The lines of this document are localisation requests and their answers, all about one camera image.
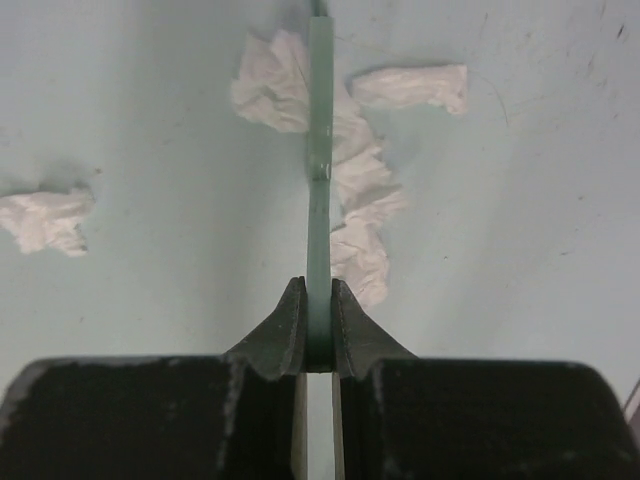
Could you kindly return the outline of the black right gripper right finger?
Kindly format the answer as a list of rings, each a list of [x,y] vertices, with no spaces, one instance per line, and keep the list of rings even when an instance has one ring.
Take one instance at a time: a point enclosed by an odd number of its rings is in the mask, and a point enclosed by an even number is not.
[[[331,287],[331,333],[335,477],[380,479],[387,457],[382,370],[417,356],[369,317],[338,279]]]

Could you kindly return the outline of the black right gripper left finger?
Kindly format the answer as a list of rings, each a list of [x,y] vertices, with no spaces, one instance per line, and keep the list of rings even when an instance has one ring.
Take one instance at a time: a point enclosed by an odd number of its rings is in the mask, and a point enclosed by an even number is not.
[[[225,355],[225,479],[307,477],[307,292],[291,279],[274,311]]]

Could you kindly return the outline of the green hand brush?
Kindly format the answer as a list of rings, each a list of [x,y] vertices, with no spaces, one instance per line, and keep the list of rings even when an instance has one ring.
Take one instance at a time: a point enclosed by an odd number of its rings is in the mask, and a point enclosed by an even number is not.
[[[334,23],[327,3],[313,1],[309,26],[309,212],[306,290],[306,365],[332,370],[330,182],[333,151]]]

